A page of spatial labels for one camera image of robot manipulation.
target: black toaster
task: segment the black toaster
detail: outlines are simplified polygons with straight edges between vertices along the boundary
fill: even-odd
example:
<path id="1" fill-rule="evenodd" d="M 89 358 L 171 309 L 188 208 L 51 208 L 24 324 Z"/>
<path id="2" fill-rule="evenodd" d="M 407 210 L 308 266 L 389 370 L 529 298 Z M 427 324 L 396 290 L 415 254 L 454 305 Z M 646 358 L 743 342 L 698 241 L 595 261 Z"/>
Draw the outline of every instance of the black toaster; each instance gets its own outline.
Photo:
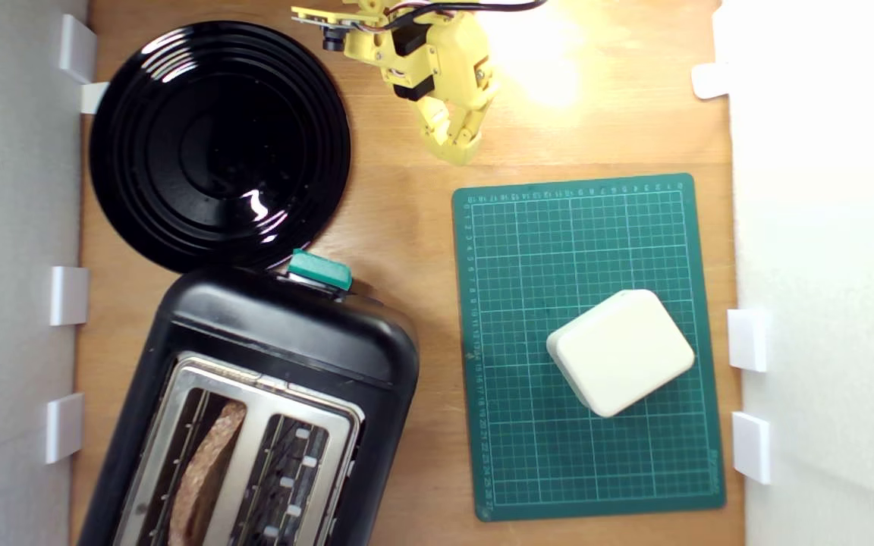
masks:
<path id="1" fill-rule="evenodd" d="M 320 281 L 208 268 L 174 283 L 80 545 L 368 542 L 416 342 L 403 315 Z"/>

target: black plate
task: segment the black plate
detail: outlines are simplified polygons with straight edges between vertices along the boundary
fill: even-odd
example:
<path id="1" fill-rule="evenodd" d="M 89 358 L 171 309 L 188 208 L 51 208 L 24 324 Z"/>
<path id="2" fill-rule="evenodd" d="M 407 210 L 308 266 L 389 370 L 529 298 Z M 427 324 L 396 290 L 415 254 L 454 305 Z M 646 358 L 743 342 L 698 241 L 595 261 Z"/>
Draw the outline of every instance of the black plate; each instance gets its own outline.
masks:
<path id="1" fill-rule="evenodd" d="M 153 262 L 269 267 L 336 210 L 350 128 L 329 75 L 298 42 L 202 22 L 117 72 L 93 121 L 90 170 L 111 224 Z"/>

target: wooden table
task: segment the wooden table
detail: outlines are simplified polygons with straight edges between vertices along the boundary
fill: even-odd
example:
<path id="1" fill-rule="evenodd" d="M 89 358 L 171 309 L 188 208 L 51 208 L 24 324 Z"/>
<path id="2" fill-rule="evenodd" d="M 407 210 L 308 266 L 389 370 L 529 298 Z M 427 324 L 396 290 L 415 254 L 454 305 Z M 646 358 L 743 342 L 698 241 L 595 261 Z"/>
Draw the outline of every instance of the wooden table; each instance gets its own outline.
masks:
<path id="1" fill-rule="evenodd" d="M 442 165 L 417 139 L 410 106 L 378 72 L 323 52 L 318 29 L 289 20 L 279 0 L 93 0 L 98 77 L 164 31 L 234 18 L 285 31 L 312 49 L 350 115 L 350 186 L 313 249 L 349 263 L 420 331 L 420 384 L 376 522 L 374 544 L 717 544 L 744 541 L 743 482 L 725 436 L 722 510 L 483 524 L 474 516 L 461 373 L 451 191 L 687 171 L 697 182 L 724 431 L 741 407 L 728 367 L 725 309 L 735 306 L 731 143 L 725 100 L 690 91 L 690 67 L 713 58 L 718 0 L 552 0 L 526 14 L 482 17 L 503 87 L 485 142 L 468 167 Z M 311 4 L 344 9 L 330 0 Z M 84 121 L 86 131 L 90 121 Z M 128 248 L 83 191 L 83 266 L 93 271 L 90 322 L 77 346 L 86 431 L 74 457 L 72 536 L 79 535 L 100 464 L 155 307 L 176 275 Z"/>

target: cutting mat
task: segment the cutting mat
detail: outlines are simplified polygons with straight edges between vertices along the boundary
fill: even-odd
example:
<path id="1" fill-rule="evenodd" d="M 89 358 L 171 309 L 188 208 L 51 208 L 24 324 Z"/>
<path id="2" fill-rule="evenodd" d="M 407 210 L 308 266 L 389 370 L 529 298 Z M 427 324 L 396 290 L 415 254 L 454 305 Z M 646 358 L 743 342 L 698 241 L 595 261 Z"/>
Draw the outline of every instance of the cutting mat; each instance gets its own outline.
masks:
<path id="1" fill-rule="evenodd" d="M 478 518 L 724 504 L 693 179 L 462 189 L 454 230 Z M 622 289 L 655 291 L 696 362 L 603 419 L 579 403 L 545 339 Z"/>

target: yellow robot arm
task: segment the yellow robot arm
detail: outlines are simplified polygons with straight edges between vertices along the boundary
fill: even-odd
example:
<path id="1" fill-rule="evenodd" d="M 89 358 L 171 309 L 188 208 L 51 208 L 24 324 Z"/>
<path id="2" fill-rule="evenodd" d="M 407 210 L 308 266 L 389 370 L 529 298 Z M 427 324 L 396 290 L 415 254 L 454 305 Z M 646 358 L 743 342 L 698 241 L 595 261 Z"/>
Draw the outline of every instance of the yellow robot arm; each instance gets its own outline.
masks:
<path id="1" fill-rule="evenodd" d="M 323 48 L 379 67 L 396 94 L 416 106 L 430 151 L 454 165 L 470 162 L 498 86 L 488 36 L 469 11 L 431 11 L 412 24 L 382 29 L 395 0 L 358 3 L 357 14 L 292 8 L 295 20 L 322 27 Z"/>

